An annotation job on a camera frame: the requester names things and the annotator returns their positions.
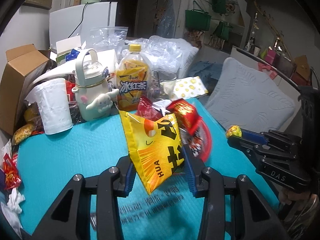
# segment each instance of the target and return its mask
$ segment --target metal screw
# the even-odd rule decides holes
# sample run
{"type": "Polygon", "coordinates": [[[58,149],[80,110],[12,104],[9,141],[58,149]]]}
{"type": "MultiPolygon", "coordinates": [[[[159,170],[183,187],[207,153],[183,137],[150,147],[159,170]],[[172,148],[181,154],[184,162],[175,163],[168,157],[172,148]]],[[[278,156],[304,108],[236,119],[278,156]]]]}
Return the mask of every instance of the metal screw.
{"type": "Polygon", "coordinates": [[[116,172],[118,172],[118,168],[117,167],[111,167],[111,168],[109,168],[109,172],[110,173],[116,173],[116,172]]]}
{"type": "Polygon", "coordinates": [[[239,175],[239,179],[241,181],[247,181],[247,176],[246,175],[239,175]]]}
{"type": "Polygon", "coordinates": [[[76,174],[76,175],[73,176],[73,180],[75,180],[75,181],[79,181],[81,179],[82,179],[82,175],[81,174],[76,174]]]}
{"type": "Polygon", "coordinates": [[[203,171],[204,173],[209,174],[209,173],[213,172],[213,168],[211,168],[211,167],[205,167],[202,171],[203,171]]]}

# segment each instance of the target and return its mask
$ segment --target yellow wrapped candy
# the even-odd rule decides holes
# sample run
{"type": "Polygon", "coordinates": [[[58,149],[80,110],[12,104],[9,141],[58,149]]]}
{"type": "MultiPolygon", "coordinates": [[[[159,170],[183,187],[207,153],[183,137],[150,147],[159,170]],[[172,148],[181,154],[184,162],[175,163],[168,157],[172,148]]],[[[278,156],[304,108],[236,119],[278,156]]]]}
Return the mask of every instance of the yellow wrapped candy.
{"type": "Polygon", "coordinates": [[[156,122],[119,111],[130,158],[148,194],[184,161],[177,119],[168,114],[156,122]]]}
{"type": "Polygon", "coordinates": [[[226,137],[230,137],[231,135],[236,135],[242,137],[241,129],[238,125],[232,125],[226,132],[226,137]]]}

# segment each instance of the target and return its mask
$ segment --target water bottle handle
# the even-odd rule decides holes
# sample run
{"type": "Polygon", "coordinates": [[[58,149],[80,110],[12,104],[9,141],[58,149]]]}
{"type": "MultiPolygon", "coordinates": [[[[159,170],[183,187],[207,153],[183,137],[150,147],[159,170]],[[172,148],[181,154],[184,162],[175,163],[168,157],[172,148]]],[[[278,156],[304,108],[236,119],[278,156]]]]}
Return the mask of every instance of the water bottle handle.
{"type": "Polygon", "coordinates": [[[76,59],[76,74],[77,79],[79,82],[79,85],[81,87],[85,87],[85,77],[84,77],[84,71],[83,71],[83,61],[84,57],[87,53],[90,53],[92,62],[98,61],[98,55],[97,52],[94,49],[83,49],[80,51],[77,59],[76,59]]]}

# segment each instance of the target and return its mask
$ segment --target green bag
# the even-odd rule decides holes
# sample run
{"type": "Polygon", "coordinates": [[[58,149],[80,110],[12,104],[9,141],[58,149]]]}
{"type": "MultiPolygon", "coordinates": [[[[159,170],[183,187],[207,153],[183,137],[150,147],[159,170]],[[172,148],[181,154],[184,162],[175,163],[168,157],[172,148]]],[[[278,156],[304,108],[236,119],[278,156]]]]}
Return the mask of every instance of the green bag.
{"type": "Polygon", "coordinates": [[[205,12],[196,1],[193,1],[193,10],[186,10],[186,28],[197,31],[208,31],[210,21],[211,16],[209,13],[205,12]],[[195,9],[195,4],[198,5],[201,10],[195,9]]]}
{"type": "Polygon", "coordinates": [[[226,0],[211,0],[212,10],[218,14],[227,13],[226,0]]]}
{"type": "Polygon", "coordinates": [[[229,39],[229,31],[232,26],[229,26],[226,22],[219,22],[219,25],[213,32],[218,38],[227,41],[229,39]]]}

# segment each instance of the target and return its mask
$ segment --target branch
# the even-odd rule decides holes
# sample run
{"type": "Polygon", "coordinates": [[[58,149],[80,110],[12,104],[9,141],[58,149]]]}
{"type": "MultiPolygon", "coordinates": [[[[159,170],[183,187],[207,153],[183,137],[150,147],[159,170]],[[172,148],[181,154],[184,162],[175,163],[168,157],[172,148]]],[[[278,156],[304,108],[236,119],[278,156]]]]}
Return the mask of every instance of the branch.
{"type": "Polygon", "coordinates": [[[274,27],[274,25],[271,23],[271,19],[273,19],[270,14],[269,14],[269,18],[266,15],[266,11],[261,11],[260,6],[258,6],[257,1],[253,0],[254,6],[256,7],[257,11],[265,18],[266,22],[268,23],[268,25],[270,26],[271,30],[279,37],[280,42],[283,44],[284,50],[285,52],[288,54],[289,59],[291,60],[291,62],[293,62],[292,56],[287,48],[287,46],[284,44],[284,41],[282,39],[282,32],[280,33],[276,27],[274,27]]]}

